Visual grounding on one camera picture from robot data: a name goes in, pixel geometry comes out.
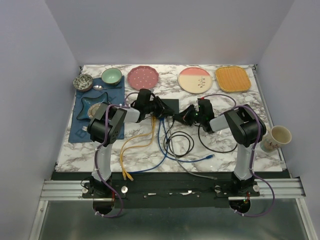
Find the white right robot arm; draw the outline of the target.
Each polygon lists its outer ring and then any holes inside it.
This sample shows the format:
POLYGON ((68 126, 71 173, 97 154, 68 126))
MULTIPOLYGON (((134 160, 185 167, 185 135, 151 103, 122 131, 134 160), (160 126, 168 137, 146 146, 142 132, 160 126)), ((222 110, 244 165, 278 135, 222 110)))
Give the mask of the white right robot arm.
POLYGON ((215 116, 211 101, 198 99, 196 122, 202 129, 212 134, 229 129, 237 143, 237 159, 233 174, 237 177, 230 183, 230 191, 241 196, 248 190, 245 180, 252 178, 255 148, 266 134, 266 125, 248 105, 236 105, 231 110, 215 116))

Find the black network switch box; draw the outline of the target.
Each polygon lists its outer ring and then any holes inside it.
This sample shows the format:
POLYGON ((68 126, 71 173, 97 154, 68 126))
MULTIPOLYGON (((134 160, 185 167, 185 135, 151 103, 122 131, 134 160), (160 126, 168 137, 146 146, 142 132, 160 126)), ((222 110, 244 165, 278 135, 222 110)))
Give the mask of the black network switch box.
POLYGON ((166 105, 164 113, 161 117, 171 117, 179 113, 179 99, 176 98, 164 98, 162 102, 166 105))

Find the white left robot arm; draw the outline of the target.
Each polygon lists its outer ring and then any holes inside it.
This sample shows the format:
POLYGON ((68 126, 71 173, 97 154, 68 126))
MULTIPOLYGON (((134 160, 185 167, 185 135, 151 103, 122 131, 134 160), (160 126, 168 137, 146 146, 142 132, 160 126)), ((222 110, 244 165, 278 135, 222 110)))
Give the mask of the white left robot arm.
POLYGON ((147 115, 162 119, 178 113, 178 99, 161 99, 144 88, 139 90, 136 100, 130 105, 101 103, 87 126, 90 139, 97 143, 91 173, 97 181, 93 191, 101 198, 110 194, 111 185, 106 181, 112 175, 112 148, 124 123, 139 123, 147 115))

